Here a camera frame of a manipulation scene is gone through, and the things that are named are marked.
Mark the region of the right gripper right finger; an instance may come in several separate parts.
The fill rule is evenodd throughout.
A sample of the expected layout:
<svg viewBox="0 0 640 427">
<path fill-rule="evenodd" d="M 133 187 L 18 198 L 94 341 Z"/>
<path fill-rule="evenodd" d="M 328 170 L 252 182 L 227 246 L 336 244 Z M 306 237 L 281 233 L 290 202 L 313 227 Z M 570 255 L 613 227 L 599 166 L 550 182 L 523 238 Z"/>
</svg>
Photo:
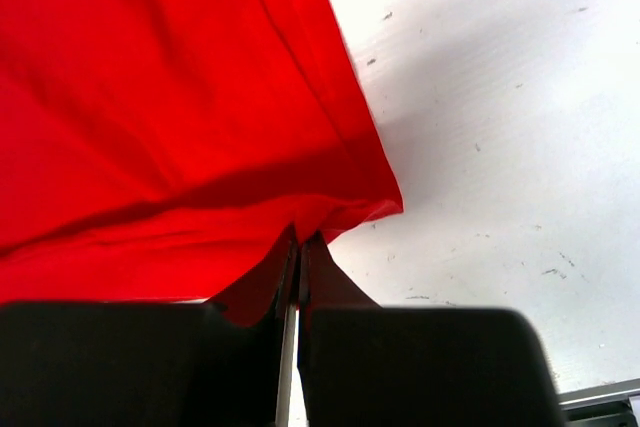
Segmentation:
<svg viewBox="0 0 640 427">
<path fill-rule="evenodd" d="M 561 426 L 541 343 L 503 308 L 382 307 L 301 248 L 298 369 L 312 426 Z"/>
</svg>

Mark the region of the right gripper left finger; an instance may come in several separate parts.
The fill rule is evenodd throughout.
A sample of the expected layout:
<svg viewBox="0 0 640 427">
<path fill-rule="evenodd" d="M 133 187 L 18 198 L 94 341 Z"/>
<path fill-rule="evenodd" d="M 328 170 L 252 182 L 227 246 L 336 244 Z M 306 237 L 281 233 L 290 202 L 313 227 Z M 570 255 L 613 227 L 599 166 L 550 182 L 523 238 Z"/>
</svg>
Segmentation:
<svg viewBox="0 0 640 427">
<path fill-rule="evenodd" d="M 283 426 L 294 232 L 204 301 L 1 308 L 5 426 Z"/>
</svg>

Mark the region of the red t shirt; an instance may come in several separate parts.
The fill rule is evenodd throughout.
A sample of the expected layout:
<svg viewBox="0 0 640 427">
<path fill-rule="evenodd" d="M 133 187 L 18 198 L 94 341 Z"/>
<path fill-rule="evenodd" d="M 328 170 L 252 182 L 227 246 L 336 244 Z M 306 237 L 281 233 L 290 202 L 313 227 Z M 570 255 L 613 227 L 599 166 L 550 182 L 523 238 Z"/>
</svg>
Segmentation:
<svg viewBox="0 0 640 427">
<path fill-rule="evenodd" d="M 403 199 L 329 0 L 1 0 L 1 299 L 187 301 Z"/>
</svg>

